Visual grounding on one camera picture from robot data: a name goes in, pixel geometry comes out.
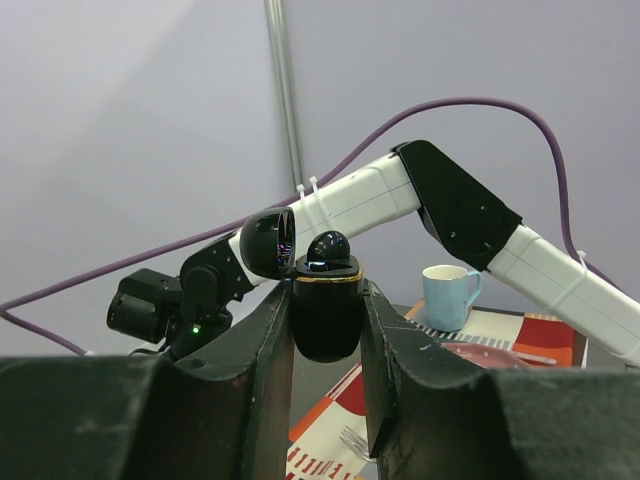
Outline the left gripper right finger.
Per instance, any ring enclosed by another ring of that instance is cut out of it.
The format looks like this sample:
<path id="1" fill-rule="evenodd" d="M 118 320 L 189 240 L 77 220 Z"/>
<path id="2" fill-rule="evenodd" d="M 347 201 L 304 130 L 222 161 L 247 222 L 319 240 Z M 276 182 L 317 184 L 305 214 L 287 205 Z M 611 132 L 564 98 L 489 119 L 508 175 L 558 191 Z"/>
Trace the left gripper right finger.
<path id="1" fill-rule="evenodd" d="M 369 453 L 382 479 L 635 479 L 631 370 L 484 369 L 364 284 Z"/>

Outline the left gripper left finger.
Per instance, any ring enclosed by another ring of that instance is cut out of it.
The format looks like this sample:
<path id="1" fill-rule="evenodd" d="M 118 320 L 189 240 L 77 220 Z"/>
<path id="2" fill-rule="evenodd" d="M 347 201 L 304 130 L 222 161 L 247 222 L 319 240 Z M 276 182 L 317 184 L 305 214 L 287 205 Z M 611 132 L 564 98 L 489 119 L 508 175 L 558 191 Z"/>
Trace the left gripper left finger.
<path id="1" fill-rule="evenodd" d="M 1 362 L 5 479 L 282 479 L 294 349 L 290 287 L 180 361 Z"/>

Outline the black oval earbud case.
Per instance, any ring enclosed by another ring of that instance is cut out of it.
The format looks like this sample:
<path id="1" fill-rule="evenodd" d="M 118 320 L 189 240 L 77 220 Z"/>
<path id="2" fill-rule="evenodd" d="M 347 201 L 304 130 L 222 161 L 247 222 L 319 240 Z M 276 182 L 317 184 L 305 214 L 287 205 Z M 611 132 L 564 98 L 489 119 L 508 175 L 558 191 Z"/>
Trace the black oval earbud case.
<path id="1" fill-rule="evenodd" d="M 335 363 L 353 354 L 363 320 L 363 268 L 351 254 L 351 265 L 312 272 L 306 253 L 297 258 L 296 225 L 290 207 L 255 214 L 241 229 L 239 248 L 248 270 L 291 283 L 290 324 L 299 352 L 317 363 Z"/>

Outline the black stem earbud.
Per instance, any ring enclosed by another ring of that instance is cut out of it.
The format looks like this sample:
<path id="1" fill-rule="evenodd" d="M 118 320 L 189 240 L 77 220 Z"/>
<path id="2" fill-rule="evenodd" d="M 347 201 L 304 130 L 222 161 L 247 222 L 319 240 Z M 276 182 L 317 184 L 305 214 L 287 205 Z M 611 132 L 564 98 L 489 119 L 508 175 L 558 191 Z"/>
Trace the black stem earbud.
<path id="1" fill-rule="evenodd" d="M 334 271 L 351 265 L 351 247 L 346 236 L 336 230 L 316 236 L 307 250 L 305 264 L 312 272 Z"/>

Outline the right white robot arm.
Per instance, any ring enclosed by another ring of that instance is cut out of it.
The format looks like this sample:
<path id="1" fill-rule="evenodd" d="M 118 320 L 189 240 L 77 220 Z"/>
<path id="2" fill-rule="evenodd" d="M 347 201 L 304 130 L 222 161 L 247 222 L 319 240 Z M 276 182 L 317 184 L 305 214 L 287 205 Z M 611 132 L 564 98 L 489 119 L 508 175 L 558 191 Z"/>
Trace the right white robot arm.
<path id="1" fill-rule="evenodd" d="M 228 304 L 268 280 L 289 280 L 301 352 L 319 362 L 352 353 L 363 267 L 350 240 L 417 213 L 454 258 L 511 286 L 626 364 L 639 363 L 639 305 L 581 253 L 558 249 L 435 145 L 404 143 L 336 183 L 260 211 L 191 255 L 180 273 L 125 277 L 110 329 L 165 342 L 181 359 L 231 324 Z"/>

